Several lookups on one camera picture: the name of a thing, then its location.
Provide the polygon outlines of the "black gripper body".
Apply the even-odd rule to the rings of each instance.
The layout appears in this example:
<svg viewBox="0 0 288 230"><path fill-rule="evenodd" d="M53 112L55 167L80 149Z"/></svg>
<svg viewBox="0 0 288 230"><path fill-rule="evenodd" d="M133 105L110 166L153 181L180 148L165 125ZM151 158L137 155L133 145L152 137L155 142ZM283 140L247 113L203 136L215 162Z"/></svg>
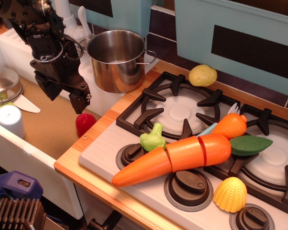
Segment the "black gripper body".
<svg viewBox="0 0 288 230"><path fill-rule="evenodd" d="M27 40L34 58L30 65L35 72L43 74L62 91L90 93L78 71L84 51L81 48L78 52L80 44L76 40L68 35L64 35L62 40L50 35L34 35Z"/></svg>

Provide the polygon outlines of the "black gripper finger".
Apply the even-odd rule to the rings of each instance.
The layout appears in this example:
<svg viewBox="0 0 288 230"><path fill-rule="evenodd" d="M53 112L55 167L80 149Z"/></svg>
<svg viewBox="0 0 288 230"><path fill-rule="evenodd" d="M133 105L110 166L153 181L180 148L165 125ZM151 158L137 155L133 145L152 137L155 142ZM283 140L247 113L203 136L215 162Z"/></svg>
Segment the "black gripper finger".
<svg viewBox="0 0 288 230"><path fill-rule="evenodd" d="M84 109L90 105L91 94L72 92L69 94L69 99L77 114L81 114Z"/></svg>
<svg viewBox="0 0 288 230"><path fill-rule="evenodd" d="M37 81L38 86L51 101L54 101L62 91L59 86L51 82L47 77L38 71L35 73L35 80Z"/></svg>

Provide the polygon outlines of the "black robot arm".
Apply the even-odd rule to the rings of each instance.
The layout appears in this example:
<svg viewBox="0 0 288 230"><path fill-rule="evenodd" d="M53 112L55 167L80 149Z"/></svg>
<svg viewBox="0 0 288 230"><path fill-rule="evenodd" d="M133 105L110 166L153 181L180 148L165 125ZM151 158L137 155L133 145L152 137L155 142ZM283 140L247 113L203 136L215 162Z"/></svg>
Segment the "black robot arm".
<svg viewBox="0 0 288 230"><path fill-rule="evenodd" d="M0 18L7 19L19 37L32 49L30 66L35 80L50 100L61 91L77 114L90 104L88 84L78 69L83 51L75 39L64 33L63 18L49 0L0 0Z"/></svg>

